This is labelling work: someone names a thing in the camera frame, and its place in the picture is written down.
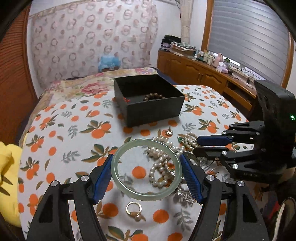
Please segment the open black box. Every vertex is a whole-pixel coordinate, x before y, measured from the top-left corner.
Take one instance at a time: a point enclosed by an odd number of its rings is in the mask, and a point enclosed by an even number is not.
[[[114,78],[115,98],[127,127],[179,116],[185,96],[157,74]],[[143,101],[150,93],[165,99]]]

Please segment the yellow object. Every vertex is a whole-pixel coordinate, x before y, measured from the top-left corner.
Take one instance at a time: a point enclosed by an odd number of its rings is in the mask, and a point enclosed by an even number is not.
[[[22,149],[16,145],[0,142],[0,212],[4,219],[20,227],[17,203],[17,176]]]

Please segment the white tablecloth with orange print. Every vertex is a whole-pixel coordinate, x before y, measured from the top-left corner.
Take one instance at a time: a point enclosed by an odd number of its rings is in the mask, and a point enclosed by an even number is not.
[[[220,134],[234,122],[247,121],[209,87],[178,85],[177,88],[186,96],[180,116],[139,127],[125,127],[113,91],[61,102],[41,111],[27,136],[19,171],[18,201],[25,237],[38,202],[51,181],[58,180],[61,184],[76,181],[101,165],[108,154],[114,153],[125,141],[165,135],[164,130],[170,126],[173,130],[170,140],[179,145],[177,137],[188,131],[197,135]],[[229,148],[241,151],[252,146],[233,143]],[[233,182],[219,162],[204,163],[203,168],[221,181]],[[142,168],[129,169],[123,179],[135,188],[137,180],[146,179],[153,190],[147,172]],[[264,207],[267,197],[254,183],[247,184],[259,207]],[[140,201],[145,220],[136,222],[125,211],[130,201],[135,200],[123,195],[111,180],[103,200],[94,207],[109,240],[188,240],[201,210],[198,203],[192,206],[180,203],[172,194],[159,201]],[[69,209],[74,236],[81,240],[73,202],[69,202]],[[216,240],[219,240],[223,229],[225,210],[226,203],[222,202]]]

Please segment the gray roller blind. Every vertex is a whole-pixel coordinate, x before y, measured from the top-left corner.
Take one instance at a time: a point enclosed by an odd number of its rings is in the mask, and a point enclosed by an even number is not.
[[[288,40],[286,26],[269,6],[253,0],[214,0],[210,51],[280,85]]]

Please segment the metal bolt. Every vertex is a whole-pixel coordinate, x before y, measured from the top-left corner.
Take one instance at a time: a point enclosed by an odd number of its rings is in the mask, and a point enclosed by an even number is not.
[[[233,164],[232,164],[232,167],[233,167],[233,169],[238,169],[239,166],[238,166],[238,164],[233,163]]]
[[[207,175],[207,179],[208,179],[209,181],[213,181],[215,178],[214,178],[213,175]]]
[[[237,184],[238,184],[240,187],[243,187],[243,186],[244,186],[244,182],[241,181],[241,180],[237,181]]]
[[[55,187],[55,186],[57,186],[58,184],[59,184],[58,181],[52,181],[50,185],[51,185],[52,187]]]
[[[81,181],[86,182],[89,179],[89,176],[84,175],[80,179],[81,179]]]

